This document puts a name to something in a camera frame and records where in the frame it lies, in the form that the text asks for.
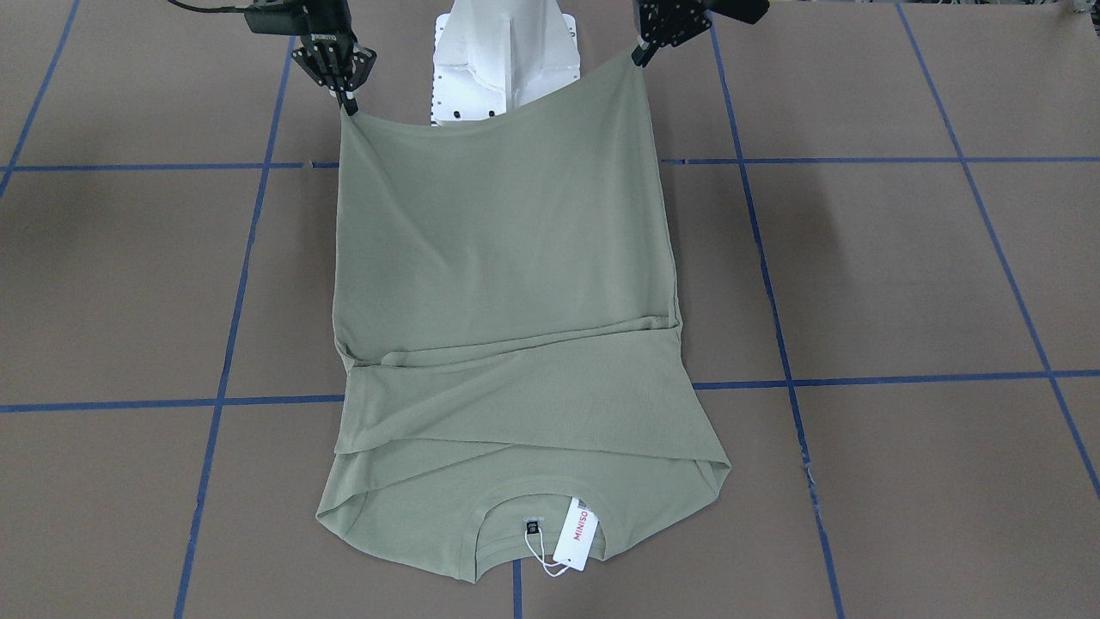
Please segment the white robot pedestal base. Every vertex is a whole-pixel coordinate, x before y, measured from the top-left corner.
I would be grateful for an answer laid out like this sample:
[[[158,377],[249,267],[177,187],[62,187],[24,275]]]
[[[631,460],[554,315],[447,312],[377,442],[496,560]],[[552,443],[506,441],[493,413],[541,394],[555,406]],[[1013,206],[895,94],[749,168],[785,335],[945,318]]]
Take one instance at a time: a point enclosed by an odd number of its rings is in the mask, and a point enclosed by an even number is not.
[[[433,35],[430,126],[503,117],[581,76],[578,23],[557,1],[455,1]]]

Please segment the olive green long-sleeve shirt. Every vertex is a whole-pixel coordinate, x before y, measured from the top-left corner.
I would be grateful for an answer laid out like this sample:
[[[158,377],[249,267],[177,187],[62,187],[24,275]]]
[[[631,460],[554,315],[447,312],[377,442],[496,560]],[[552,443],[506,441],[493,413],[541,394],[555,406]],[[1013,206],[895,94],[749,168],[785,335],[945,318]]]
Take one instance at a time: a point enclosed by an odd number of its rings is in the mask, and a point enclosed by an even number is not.
[[[345,396],[319,526],[474,583],[556,545],[574,497],[598,561],[718,500],[730,458],[682,362],[629,51],[503,117],[340,129]]]

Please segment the white red shirt hang tag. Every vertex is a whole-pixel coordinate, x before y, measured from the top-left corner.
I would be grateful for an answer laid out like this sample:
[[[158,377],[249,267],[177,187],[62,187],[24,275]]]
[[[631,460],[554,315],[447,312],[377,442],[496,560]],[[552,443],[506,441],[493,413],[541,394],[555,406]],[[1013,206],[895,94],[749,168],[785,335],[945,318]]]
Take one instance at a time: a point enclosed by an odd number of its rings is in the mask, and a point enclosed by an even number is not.
[[[553,552],[553,566],[584,571],[595,541],[600,520],[586,502],[572,498]]]

